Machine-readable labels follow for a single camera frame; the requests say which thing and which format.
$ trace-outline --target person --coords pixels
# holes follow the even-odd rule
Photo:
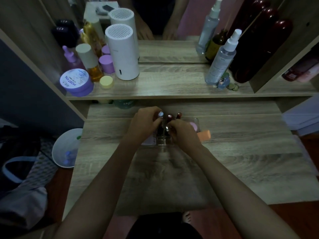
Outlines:
[[[161,118],[157,118],[160,111],[158,107],[138,110],[117,149],[75,203],[54,238],[97,239],[103,237],[113,216],[135,152],[162,122]],[[178,147],[202,169],[242,238],[299,238],[264,201],[201,144],[192,125],[183,120],[173,120],[167,126],[171,128],[170,135]],[[176,220],[177,216],[174,213],[168,215],[171,216],[172,221]],[[151,225],[154,221],[167,218],[167,214],[146,216],[140,217],[135,222],[127,238],[169,238],[169,235],[174,235],[174,238],[201,238],[198,232],[187,223],[175,223],[173,226],[175,230],[174,228],[162,230],[156,225]]]
[[[177,28],[189,0],[117,0],[120,7],[134,12],[138,38],[153,40],[162,35],[163,40],[175,40]]]

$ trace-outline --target purple jar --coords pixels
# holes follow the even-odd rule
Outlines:
[[[84,69],[68,70],[61,76],[60,84],[71,95],[77,97],[90,94],[94,87],[88,72]]]

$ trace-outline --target dropper bottle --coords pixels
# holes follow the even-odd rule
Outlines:
[[[211,9],[209,15],[206,16],[202,33],[199,37],[198,44],[196,46],[196,52],[199,55],[204,55],[206,51],[206,45],[214,35],[215,29],[219,23],[220,4],[222,0],[216,0],[214,6]]]
[[[235,49],[238,45],[240,35],[241,30],[235,29],[233,35],[226,41],[225,45],[219,48],[217,55],[205,76],[205,82],[207,84],[217,87],[220,78],[236,55]]]
[[[69,66],[69,69],[85,69],[82,61],[78,58],[74,52],[70,51],[67,46],[62,46],[64,50],[64,56],[66,57]]]

